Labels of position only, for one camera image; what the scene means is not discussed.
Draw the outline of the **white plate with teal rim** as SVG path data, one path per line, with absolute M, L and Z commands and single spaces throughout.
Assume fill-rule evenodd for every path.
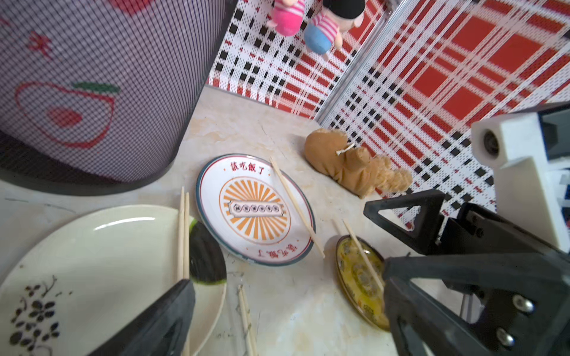
M 287 174 L 304 216 L 314 227 L 313 209 Z M 197 176 L 197 210 L 211 235 L 249 263 L 288 266 L 304 259 L 314 243 L 270 162 L 246 154 L 210 160 Z

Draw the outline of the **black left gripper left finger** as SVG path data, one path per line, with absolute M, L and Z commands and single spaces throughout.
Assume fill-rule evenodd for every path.
M 191 280 L 181 280 L 92 355 L 181 355 L 195 305 Z

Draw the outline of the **blue striped hanging doll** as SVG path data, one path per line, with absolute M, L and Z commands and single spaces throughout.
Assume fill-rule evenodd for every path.
M 343 46 L 343 34 L 360 28 L 365 18 L 365 0 L 323 1 L 304 31 L 304 42 L 309 53 L 326 57 Z

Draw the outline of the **bare wooden chopsticks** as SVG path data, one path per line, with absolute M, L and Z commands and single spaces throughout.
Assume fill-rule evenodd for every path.
M 377 285 L 379 293 L 383 295 L 384 294 L 384 285 L 381 282 L 379 275 L 376 273 L 376 270 L 374 269 L 372 263 L 370 262 L 367 254 L 365 253 L 364 249 L 362 248 L 362 244 L 360 243 L 359 239 L 356 237 L 356 234 L 352 230 L 350 224 L 345 219 L 342 219 L 341 222 L 343 222 L 343 224 L 344 224 L 345 228 L 347 229 L 352 241 L 355 243 L 357 249 L 359 250 L 359 254 L 361 255 L 363 261 L 365 262 L 365 265 L 366 265 L 372 279 L 374 280 L 375 284 Z
M 293 192 L 289 189 L 289 185 L 288 185 L 288 183 L 287 183 L 287 179 L 283 176 L 283 174 L 282 174 L 282 172 L 281 172 L 281 170 L 280 170 L 280 168 L 279 168 L 277 162 L 274 160 L 273 157 L 270 157 L 270 163 L 271 163 L 271 165 L 272 165 L 272 167 L 273 167 L 273 170 L 274 170 L 275 173 L 276 173 L 276 176 L 277 176 L 277 177 L 279 178 L 279 180 L 281 181 L 281 184 L 283 185 L 284 190 L 286 191 L 286 193 L 287 193 L 289 199 L 292 201 L 292 204 L 293 204 L 293 206 L 294 206 L 294 208 L 295 208 L 295 210 L 296 210 L 296 212 L 297 212 L 299 218 L 300 218 L 301 221 L 303 222 L 303 224 L 304 224 L 306 230 L 309 232 L 310 237 L 311 237 L 311 240 L 312 240 L 313 243 L 316 245 L 318 251 L 320 252 L 320 254 L 321 254 L 321 256 L 322 256 L 322 258 L 325 259 L 325 258 L 326 258 L 326 255 L 325 255 L 325 253 L 324 253 L 324 248 L 323 248 L 322 245 L 320 244 L 319 239 L 317 238 L 316 232 L 315 232 L 313 226 L 310 224 L 310 221 L 308 221 L 308 220 L 306 219 L 306 217 L 304 216 L 304 212 L 303 212 L 303 210 L 301 209 L 301 207 L 299 206 L 299 204 L 298 204 L 298 202 L 297 202 L 297 200 L 296 200 L 296 198 L 295 198 Z
M 188 215 L 186 213 L 186 193 L 182 186 L 180 189 L 180 206 L 178 218 L 178 280 L 188 279 L 189 256 L 188 256 L 188 237 L 189 227 L 187 225 Z

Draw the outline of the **wrapped disposable chopsticks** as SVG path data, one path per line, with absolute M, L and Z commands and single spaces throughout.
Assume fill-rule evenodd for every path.
M 243 324 L 244 339 L 246 341 L 246 350 L 248 356 L 258 356 L 255 336 L 252 333 L 252 321 L 250 317 L 250 308 L 246 300 L 246 294 L 243 285 L 238 286 L 238 301 L 240 308 L 240 316 Z

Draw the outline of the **black mesh waste bin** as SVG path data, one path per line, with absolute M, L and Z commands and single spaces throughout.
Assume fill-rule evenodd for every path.
M 235 1 L 3 1 L 1 179 L 97 196 L 165 175 Z

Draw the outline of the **yellow patterned plate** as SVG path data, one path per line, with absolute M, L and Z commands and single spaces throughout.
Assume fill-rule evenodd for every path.
M 353 308 L 371 326 L 389 332 L 383 293 L 350 235 L 342 236 L 336 244 L 335 267 L 344 294 Z

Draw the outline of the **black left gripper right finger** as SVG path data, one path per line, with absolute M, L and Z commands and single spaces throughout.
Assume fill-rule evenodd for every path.
M 569 256 L 390 258 L 384 301 L 400 355 L 567 355 Z

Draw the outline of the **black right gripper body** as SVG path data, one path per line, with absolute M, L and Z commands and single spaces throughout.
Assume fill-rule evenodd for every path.
M 466 294 L 567 294 L 569 255 L 513 222 L 466 203 L 456 218 L 438 216 L 445 285 Z

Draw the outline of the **pink striped hanging doll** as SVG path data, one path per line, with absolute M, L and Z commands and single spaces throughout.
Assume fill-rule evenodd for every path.
M 305 10 L 304 0 L 275 0 L 266 26 L 284 37 L 294 36 L 301 29 Z

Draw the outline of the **cream plate with flower print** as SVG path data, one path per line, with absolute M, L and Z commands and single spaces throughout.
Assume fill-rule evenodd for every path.
M 1 284 L 3 355 L 88 355 L 177 280 L 176 209 L 105 209 L 34 246 Z

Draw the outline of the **brown teddy bear plush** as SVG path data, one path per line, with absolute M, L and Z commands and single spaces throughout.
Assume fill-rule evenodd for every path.
M 319 173 L 364 199 L 375 190 L 383 193 L 406 191 L 413 182 L 411 172 L 393 169 L 386 156 L 371 156 L 365 147 L 349 142 L 340 130 L 320 128 L 307 136 L 304 156 Z

